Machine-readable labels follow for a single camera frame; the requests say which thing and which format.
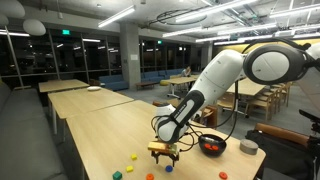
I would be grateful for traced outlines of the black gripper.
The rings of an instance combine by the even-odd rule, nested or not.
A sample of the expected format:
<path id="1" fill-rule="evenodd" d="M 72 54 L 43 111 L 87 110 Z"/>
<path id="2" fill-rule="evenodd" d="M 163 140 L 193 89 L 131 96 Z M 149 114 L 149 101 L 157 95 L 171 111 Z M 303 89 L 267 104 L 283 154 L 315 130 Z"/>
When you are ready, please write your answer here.
<path id="1" fill-rule="evenodd" d="M 177 161 L 179 161 L 179 154 L 173 154 L 173 153 L 164 153 L 164 152 L 158 152 L 158 151 L 151 151 L 151 156 L 155 159 L 155 163 L 159 163 L 159 157 L 168 156 L 172 160 L 172 166 L 175 167 L 175 164 Z"/>

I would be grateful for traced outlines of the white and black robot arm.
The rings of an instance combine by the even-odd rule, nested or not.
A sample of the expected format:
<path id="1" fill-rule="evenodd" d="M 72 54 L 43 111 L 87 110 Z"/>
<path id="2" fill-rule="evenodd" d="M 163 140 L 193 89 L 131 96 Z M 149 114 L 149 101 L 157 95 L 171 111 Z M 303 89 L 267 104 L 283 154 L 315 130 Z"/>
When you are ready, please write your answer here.
<path id="1" fill-rule="evenodd" d="M 179 160 L 176 143 L 190 127 L 190 119 L 200 109 L 221 97 L 242 77 L 261 85 L 301 79 L 311 67 L 317 68 L 320 44 L 266 44 L 250 52 L 223 50 L 205 67 L 191 90 L 178 106 L 160 105 L 152 119 L 156 133 L 152 156 Z"/>

